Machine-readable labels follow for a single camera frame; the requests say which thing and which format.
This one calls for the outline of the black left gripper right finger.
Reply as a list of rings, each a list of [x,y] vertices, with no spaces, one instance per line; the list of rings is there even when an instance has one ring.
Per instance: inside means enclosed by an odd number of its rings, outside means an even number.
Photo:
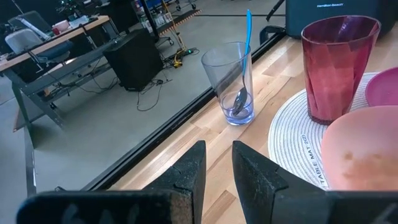
[[[232,161],[247,224],[326,224],[324,190],[241,141],[233,142]]]

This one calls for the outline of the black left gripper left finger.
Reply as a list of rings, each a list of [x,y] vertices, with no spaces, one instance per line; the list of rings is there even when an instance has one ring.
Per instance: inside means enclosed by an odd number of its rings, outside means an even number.
[[[144,187],[152,193],[142,224],[201,224],[206,185],[206,143],[197,141]]]

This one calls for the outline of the white round woven placemat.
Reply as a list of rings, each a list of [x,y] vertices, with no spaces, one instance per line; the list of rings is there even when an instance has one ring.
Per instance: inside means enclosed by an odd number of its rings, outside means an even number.
[[[368,82],[375,76],[376,73],[364,74],[350,112],[375,107],[369,106],[365,97]],[[297,177],[323,190],[331,190],[321,155],[327,127],[308,117],[306,92],[296,93],[280,107],[271,122],[268,135],[270,159]]]

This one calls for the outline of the pale pink bowl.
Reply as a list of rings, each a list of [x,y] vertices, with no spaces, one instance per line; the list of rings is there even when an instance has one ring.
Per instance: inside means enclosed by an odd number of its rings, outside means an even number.
[[[398,190],[398,106],[338,118],[323,135],[321,155],[331,190]]]

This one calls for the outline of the red faceted plastic tumbler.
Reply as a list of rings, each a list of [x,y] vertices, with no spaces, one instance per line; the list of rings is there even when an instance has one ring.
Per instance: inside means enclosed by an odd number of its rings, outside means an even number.
[[[302,30],[309,117],[329,125],[353,103],[381,23],[367,16],[336,16]]]

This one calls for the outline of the magenta plate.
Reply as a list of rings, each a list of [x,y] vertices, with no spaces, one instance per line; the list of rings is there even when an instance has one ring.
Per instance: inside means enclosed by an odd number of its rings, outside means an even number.
[[[398,67],[378,73],[365,90],[369,106],[398,106]]]

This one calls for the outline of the clear drinking glass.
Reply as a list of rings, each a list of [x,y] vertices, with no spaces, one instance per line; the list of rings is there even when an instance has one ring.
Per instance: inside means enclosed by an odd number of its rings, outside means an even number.
[[[201,63],[227,122],[239,126],[254,119],[251,48],[228,42],[201,57]]]

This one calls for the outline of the black computer case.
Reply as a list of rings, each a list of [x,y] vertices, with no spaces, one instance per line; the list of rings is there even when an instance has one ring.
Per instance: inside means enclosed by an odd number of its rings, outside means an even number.
[[[127,91],[141,91],[163,69],[163,61],[152,36],[134,30],[108,47],[103,55]]]

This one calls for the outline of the wooden top grey desk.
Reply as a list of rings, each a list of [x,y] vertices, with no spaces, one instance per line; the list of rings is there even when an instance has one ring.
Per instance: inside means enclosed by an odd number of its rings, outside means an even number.
[[[78,35],[87,38],[91,51],[73,60],[68,57],[63,63],[40,63],[35,58],[36,54],[66,40],[71,41]],[[62,126],[62,119],[55,112],[54,101],[109,70],[109,65],[100,65],[99,62],[103,58],[103,52],[117,40],[121,40],[121,37],[111,18],[98,16],[86,24],[43,40],[43,44],[33,49],[11,54],[0,61],[0,75],[5,75],[12,82],[12,90],[20,108],[17,120],[23,126],[30,126],[37,118],[47,115],[57,125]],[[37,117],[29,116],[26,99],[39,110]]]

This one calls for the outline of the black toaster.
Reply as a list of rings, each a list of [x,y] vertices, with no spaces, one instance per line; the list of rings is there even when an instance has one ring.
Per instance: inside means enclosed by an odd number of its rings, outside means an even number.
[[[379,37],[383,37],[396,23],[398,0],[285,0],[286,33],[295,39],[312,22],[346,15],[377,19],[381,23]]]

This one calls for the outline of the pink container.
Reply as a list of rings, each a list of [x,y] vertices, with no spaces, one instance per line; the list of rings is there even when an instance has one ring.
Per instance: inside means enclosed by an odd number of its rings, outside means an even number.
[[[69,22],[67,20],[60,21],[52,26],[52,32],[59,35],[69,29]]]

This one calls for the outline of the grey blue office chair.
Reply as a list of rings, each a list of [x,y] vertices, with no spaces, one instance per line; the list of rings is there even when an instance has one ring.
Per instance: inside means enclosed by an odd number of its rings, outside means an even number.
[[[43,44],[43,40],[30,29],[21,29],[5,37],[5,41],[14,53],[19,54],[33,49]],[[73,43],[66,40],[54,47],[51,47],[39,54],[35,58],[40,63],[63,63],[70,56],[70,49]]]

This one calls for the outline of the black table edge rail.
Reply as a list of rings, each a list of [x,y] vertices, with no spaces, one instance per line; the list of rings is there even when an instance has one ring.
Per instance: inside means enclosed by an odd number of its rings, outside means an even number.
[[[172,116],[141,143],[132,148],[113,165],[94,178],[89,184],[84,186],[82,190],[92,191],[109,189],[216,96],[218,96],[218,93],[214,91],[212,87],[206,89],[206,91]]]

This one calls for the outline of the blue-handled metal spoon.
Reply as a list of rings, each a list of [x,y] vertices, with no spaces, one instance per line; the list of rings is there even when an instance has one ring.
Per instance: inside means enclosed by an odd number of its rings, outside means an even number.
[[[248,64],[248,55],[251,51],[250,50],[251,32],[252,32],[252,14],[251,11],[248,9],[246,13],[246,44],[244,51],[243,73],[242,73],[243,87],[242,89],[239,90],[234,101],[233,110],[232,110],[234,116],[240,114],[240,112],[243,110],[248,97],[248,91],[245,84],[245,74],[246,74],[246,67]]]

